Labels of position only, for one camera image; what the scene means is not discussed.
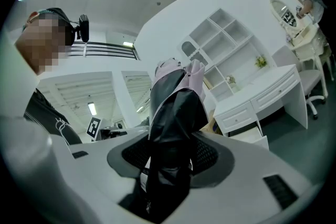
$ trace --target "oval mirror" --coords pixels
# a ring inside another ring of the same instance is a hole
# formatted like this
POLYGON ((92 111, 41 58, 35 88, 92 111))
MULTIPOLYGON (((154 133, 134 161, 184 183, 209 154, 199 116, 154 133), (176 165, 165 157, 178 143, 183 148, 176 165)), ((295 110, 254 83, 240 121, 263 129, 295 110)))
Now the oval mirror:
POLYGON ((297 26, 297 20, 295 18, 295 15, 290 12, 289 8, 283 2, 279 0, 273 0, 271 4, 276 13, 285 23, 289 24, 292 27, 297 26))

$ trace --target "chair base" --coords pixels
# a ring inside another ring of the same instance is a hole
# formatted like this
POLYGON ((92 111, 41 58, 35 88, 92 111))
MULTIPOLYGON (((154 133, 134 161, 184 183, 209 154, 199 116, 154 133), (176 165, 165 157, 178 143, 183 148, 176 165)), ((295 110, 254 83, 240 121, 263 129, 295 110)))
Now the chair base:
POLYGON ((311 96, 311 97, 308 96, 308 98, 306 99, 306 104, 310 106, 311 111, 313 112, 314 120, 317 119, 317 110, 316 110, 315 106, 313 105, 312 101, 317 100, 317 99, 325 100, 325 97, 321 96, 321 95, 315 95, 315 96, 311 96))

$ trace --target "desk drawer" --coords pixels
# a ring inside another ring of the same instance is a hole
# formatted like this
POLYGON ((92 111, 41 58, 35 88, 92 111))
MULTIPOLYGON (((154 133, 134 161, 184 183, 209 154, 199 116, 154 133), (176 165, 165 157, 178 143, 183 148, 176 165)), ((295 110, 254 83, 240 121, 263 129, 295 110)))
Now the desk drawer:
POLYGON ((300 76, 296 68, 294 68, 279 82, 251 100, 254 111, 258 113, 259 111, 273 104, 298 83, 300 83, 300 76))
POLYGON ((246 102, 215 119, 220 130, 224 134, 257 121, 257 115, 253 111, 251 102, 246 102))

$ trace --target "black mesh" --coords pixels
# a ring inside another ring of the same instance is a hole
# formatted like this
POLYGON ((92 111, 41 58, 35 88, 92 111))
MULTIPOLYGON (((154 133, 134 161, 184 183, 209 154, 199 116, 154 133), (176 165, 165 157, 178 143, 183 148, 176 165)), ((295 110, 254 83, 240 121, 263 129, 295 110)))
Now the black mesh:
MULTIPOLYGON (((191 145, 191 160, 194 175, 209 169, 217 162, 218 153, 213 147, 194 136, 191 137, 191 145)), ((148 136, 125 148, 121 155, 128 163, 139 169, 143 169, 150 157, 150 141, 148 141, 148 136)))
POLYGON ((148 136, 125 148, 121 155, 125 161, 139 169, 143 169, 150 157, 148 136))

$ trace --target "chair seat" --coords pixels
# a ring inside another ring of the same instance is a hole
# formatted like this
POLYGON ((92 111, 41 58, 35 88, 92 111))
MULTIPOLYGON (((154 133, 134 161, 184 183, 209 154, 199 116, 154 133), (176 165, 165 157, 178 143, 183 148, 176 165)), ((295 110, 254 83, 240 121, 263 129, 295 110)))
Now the chair seat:
POLYGON ((308 95, 311 92, 322 77, 319 70, 304 70, 299 72, 299 75, 305 95, 308 95))

